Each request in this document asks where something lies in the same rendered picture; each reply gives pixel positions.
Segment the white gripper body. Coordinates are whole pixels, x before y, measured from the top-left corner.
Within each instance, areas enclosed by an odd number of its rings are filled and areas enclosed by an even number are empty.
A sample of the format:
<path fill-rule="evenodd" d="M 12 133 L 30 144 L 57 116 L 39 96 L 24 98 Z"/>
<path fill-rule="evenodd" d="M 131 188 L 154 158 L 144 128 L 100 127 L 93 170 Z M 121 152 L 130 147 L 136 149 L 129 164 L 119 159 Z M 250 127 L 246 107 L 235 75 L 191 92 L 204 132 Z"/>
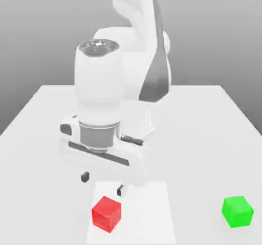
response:
<path fill-rule="evenodd" d="M 123 185 L 140 187 L 148 178 L 150 148 L 144 142 L 139 146 L 114 137 L 114 145 L 105 153 L 91 151 L 88 147 L 61 138 L 61 158 L 94 180 L 119 181 Z"/>

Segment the small green cube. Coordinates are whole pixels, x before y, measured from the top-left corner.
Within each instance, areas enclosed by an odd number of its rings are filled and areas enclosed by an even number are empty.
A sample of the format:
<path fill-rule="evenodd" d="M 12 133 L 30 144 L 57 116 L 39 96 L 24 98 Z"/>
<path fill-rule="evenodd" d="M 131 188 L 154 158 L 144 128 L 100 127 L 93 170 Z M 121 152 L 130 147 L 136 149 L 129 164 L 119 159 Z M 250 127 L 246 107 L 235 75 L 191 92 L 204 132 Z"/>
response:
<path fill-rule="evenodd" d="M 225 197 L 222 214 L 231 228 L 249 226 L 254 209 L 244 196 Z"/>

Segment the small red cube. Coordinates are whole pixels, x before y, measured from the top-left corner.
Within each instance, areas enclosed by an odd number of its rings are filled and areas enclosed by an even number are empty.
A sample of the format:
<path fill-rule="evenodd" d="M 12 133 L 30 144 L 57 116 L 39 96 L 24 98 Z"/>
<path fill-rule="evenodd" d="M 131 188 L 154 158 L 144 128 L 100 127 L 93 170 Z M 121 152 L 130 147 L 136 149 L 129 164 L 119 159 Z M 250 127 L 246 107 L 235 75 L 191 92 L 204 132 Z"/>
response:
<path fill-rule="evenodd" d="M 121 220 L 121 203 L 103 196 L 92 208 L 92 223 L 111 233 Z"/>

